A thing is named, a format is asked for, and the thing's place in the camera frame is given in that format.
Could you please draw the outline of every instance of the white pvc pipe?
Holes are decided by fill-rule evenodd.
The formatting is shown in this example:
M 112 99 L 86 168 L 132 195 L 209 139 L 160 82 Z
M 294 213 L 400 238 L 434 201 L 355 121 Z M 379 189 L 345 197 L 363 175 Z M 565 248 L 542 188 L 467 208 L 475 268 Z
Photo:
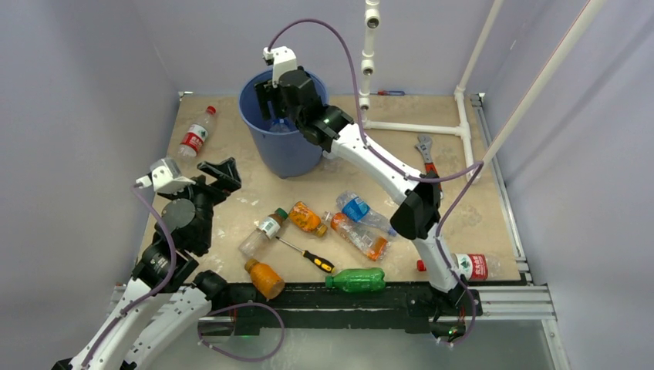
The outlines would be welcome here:
M 503 3 L 504 0 L 495 0 L 493 5 L 490 7 L 490 11 L 486 17 L 484 27 L 481 29 L 479 38 L 477 38 L 477 43 L 474 45 L 474 49 L 472 50 L 472 55 L 470 55 L 470 59 L 468 59 L 468 64 L 464 74 L 461 76 L 461 81 L 454 90 L 454 100 L 457 101 L 457 108 L 459 110 L 459 129 L 461 142 L 464 145 L 466 167 L 473 165 L 474 156 L 472 153 L 472 134 L 470 133 L 470 123 L 468 122 L 468 117 L 466 114 L 466 100 L 464 97 L 464 92 L 466 90 L 466 85 L 468 84 L 468 79 L 470 79 L 470 74 L 472 74 L 472 71 L 477 64 L 481 50 L 484 48 L 484 44 L 488 39 L 488 35 L 491 33 L 491 29 L 493 28 L 493 24 L 495 23 L 495 19 L 497 18 L 497 14 L 499 14 Z M 470 179 L 471 176 L 472 173 L 467 173 L 468 179 Z
M 463 92 L 466 89 L 466 85 L 468 84 L 468 79 L 470 79 L 470 74 L 472 74 L 474 66 L 475 64 L 477 64 L 477 59 L 479 59 L 481 50 L 484 48 L 486 39 L 488 39 L 488 34 L 491 33 L 491 29 L 493 28 L 493 23 L 495 23 L 497 14 L 500 12 L 502 3 L 504 3 L 504 0 L 495 0 L 495 2 L 493 2 L 493 6 L 490 7 L 490 11 L 488 12 L 488 17 L 486 17 L 486 22 L 484 23 L 484 27 L 481 29 L 481 34 L 479 34 L 479 39 L 477 39 L 477 44 L 475 44 L 474 49 L 472 50 L 472 55 L 470 56 L 470 60 L 468 60 L 468 65 L 466 66 L 464 75 L 461 76 L 461 82 L 459 82 L 459 85 L 457 86 L 458 89 L 461 89 L 461 92 Z
M 592 20 L 595 19 L 595 16 L 599 13 L 599 10 L 605 3 L 606 0 L 588 0 L 586 2 L 586 5 L 584 5 L 584 8 L 579 15 L 577 15 L 576 20 L 565 33 L 565 36 L 563 36 L 563 39 L 559 42 L 552 55 L 543 66 L 543 69 L 541 69 L 540 73 L 536 76 L 536 79 L 529 87 L 529 90 L 527 90 L 513 113 L 509 116 L 509 119 L 504 124 L 504 127 L 502 127 L 500 133 L 498 133 L 497 137 L 493 139 L 493 142 L 488 147 L 488 150 L 482 159 L 484 163 L 489 164 L 495 154 L 497 154 L 497 151 L 502 147 L 504 141 L 506 141 L 508 136 L 513 132 L 522 116 L 524 116 L 531 104 L 534 103 L 554 72 L 556 72 L 558 67 L 561 65 L 561 62 L 563 62 L 579 38 L 582 37 L 585 30 L 591 24 Z
M 369 121 L 365 125 L 367 129 L 381 129 L 381 130 L 397 130 L 397 131 L 411 131 L 415 133 L 441 133 L 443 135 L 460 135 L 459 127 L 443 127 L 443 126 L 428 126 L 428 125 L 412 125 L 409 123 L 395 123 L 395 122 L 378 122 Z
M 379 26 L 379 0 L 366 0 L 366 13 L 364 16 L 364 25 L 366 26 L 366 35 L 363 39 L 363 50 L 361 51 L 361 84 L 359 86 L 359 109 L 367 111 L 370 109 L 370 80 L 375 72 L 375 63 L 373 56 L 375 52 L 375 31 Z M 366 119 L 363 120 L 364 127 L 368 127 Z
M 366 26 L 366 35 L 363 37 L 363 57 L 372 58 L 375 55 L 375 29 Z
M 456 91 L 454 93 L 454 100 L 457 101 L 457 108 L 459 110 L 459 131 L 461 142 L 464 144 L 464 158 L 466 160 L 466 167 L 470 167 L 474 163 L 474 156 L 472 154 L 472 134 L 470 133 L 470 123 L 466 114 L 466 100 L 463 92 Z M 468 173 L 468 178 L 472 177 L 472 173 Z

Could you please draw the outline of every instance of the green bottle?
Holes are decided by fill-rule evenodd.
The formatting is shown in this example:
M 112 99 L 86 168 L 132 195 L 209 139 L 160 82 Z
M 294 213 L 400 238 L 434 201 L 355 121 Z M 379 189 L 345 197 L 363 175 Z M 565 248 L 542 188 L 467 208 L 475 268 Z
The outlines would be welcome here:
M 325 277 L 327 288 L 339 288 L 348 293 L 381 291 L 386 286 L 384 270 L 379 267 L 350 268 L 335 276 Z

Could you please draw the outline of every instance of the bottle cap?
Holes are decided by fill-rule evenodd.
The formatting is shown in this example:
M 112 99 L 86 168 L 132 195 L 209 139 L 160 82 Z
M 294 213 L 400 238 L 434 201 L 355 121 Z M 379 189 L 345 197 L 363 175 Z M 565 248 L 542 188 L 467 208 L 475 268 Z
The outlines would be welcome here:
M 325 224 L 320 224 L 313 233 L 316 235 L 316 237 L 322 237 L 326 232 L 327 226 L 325 226 Z
M 332 212 L 329 212 L 328 210 L 325 211 L 324 215 L 322 215 L 322 219 L 327 222 L 332 222 L 332 218 L 334 218 L 334 214 Z
M 278 208 L 275 210 L 275 213 L 281 217 L 282 220 L 286 220 L 288 218 L 288 214 L 286 213 L 285 210 Z
M 247 272 L 250 272 L 250 270 L 258 263 L 259 263 L 259 261 L 255 260 L 254 258 L 250 258 L 248 260 L 248 262 L 245 262 L 245 266 L 244 266 L 245 270 Z

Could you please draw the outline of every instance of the plastic bottle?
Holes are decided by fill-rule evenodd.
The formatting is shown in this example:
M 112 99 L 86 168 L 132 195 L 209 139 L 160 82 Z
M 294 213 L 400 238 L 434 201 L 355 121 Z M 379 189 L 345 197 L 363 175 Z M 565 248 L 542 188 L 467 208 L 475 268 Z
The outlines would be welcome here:
M 375 212 L 361 197 L 352 191 L 346 191 L 336 198 L 336 206 L 354 222 L 370 227 L 376 227 L 387 232 L 390 236 L 397 235 L 389 220 L 382 214 Z
M 452 253 L 455 268 L 459 268 L 468 281 L 484 281 L 501 276 L 500 259 L 492 254 Z M 427 271 L 423 260 L 416 263 L 418 271 Z
M 313 213 L 303 202 L 298 202 L 293 206 L 288 218 L 303 231 L 313 233 L 317 237 L 322 237 L 327 231 L 327 226 L 322 223 L 320 217 Z
M 283 118 L 276 118 L 272 121 L 270 125 L 271 133 L 290 133 L 291 127 L 288 125 L 288 122 Z
M 348 293 L 381 291 L 386 286 L 384 270 L 373 268 L 350 268 L 334 276 L 325 277 L 327 288 L 338 288 Z
M 390 245 L 389 241 L 383 237 L 367 230 L 359 224 L 355 224 L 354 221 L 340 212 L 337 214 L 325 212 L 324 219 L 330 223 L 332 229 L 339 233 L 343 239 L 347 240 L 373 261 L 380 259 Z
M 262 264 L 254 258 L 245 263 L 245 270 L 250 274 L 252 284 L 267 299 L 277 297 L 284 290 L 286 283 L 267 264 Z
M 275 237 L 281 228 L 281 224 L 287 217 L 288 215 L 281 208 L 278 208 L 273 214 L 269 214 L 259 223 L 259 226 L 252 231 L 245 240 L 243 240 L 243 243 L 238 246 L 238 250 L 240 250 L 245 257 L 253 257 L 263 245 Z
M 177 154 L 182 160 L 197 156 L 209 134 L 214 130 L 216 118 L 216 109 L 208 106 L 207 110 L 193 121 L 177 149 Z

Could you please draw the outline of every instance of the screwdriver shaft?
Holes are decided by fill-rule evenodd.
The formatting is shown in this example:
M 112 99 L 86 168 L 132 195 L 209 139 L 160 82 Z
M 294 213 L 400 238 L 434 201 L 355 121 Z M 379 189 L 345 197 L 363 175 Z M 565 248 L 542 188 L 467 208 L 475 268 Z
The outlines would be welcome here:
M 277 236 L 275 236 L 275 237 L 277 238 L 278 241 L 281 241 L 282 243 L 288 245 L 289 247 L 295 249 L 296 251 L 298 251 L 298 252 L 300 252 L 300 253 L 304 252 L 302 249 L 300 249 L 300 248 L 296 247 L 295 245 L 293 245 L 293 244 L 287 242 L 286 240 L 281 239 L 280 237 L 277 237 Z

